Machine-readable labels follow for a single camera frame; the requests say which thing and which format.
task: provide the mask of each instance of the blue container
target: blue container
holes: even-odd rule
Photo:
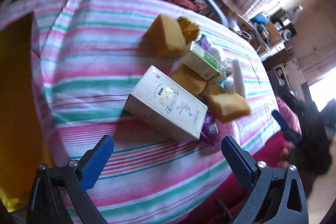
[[[269,22],[270,16],[268,13],[266,12],[261,12],[259,14],[257,14],[254,18],[252,18],[251,20],[253,22],[256,23],[264,23],[267,24]]]

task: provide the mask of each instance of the purple package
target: purple package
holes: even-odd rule
[[[197,40],[196,43],[200,45],[206,51],[211,46],[210,42],[207,40],[207,37],[203,34],[200,40]]]
[[[200,139],[211,145],[211,147],[213,148],[217,136],[218,136],[218,128],[216,120],[212,116],[212,114],[208,111],[207,114],[205,115],[205,120],[203,123]]]

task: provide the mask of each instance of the sponge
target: sponge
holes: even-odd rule
[[[154,19],[144,38],[156,57],[179,57],[184,51],[185,39],[180,26],[174,18],[166,15]]]
[[[170,78],[196,96],[204,90],[207,81],[191,68],[184,64],[179,65],[170,75]]]
[[[198,34],[200,33],[200,28],[195,21],[189,17],[179,17],[176,19],[180,25],[182,34],[185,38],[185,44],[196,40]]]
[[[251,114],[251,107],[246,99],[234,92],[208,95],[208,108],[215,119],[222,123],[231,122]]]

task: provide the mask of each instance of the window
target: window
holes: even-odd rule
[[[317,109],[321,111],[327,103],[336,98],[336,68],[332,69],[320,81],[309,87],[311,99],[315,102]]]

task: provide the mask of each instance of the metal screw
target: metal screw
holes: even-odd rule
[[[44,170],[46,167],[47,167],[47,166],[46,166],[45,164],[41,164],[41,165],[39,166],[39,170]]]
[[[69,162],[69,166],[70,166],[70,167],[76,167],[77,164],[78,164],[78,161],[76,161],[76,160],[71,160],[71,161]]]
[[[296,166],[295,166],[295,165],[292,165],[292,164],[289,166],[289,168],[290,168],[290,170],[292,170],[292,171],[296,171],[296,170],[297,170]]]
[[[267,164],[264,161],[261,160],[261,161],[258,161],[258,166],[260,168],[265,168],[267,166]]]

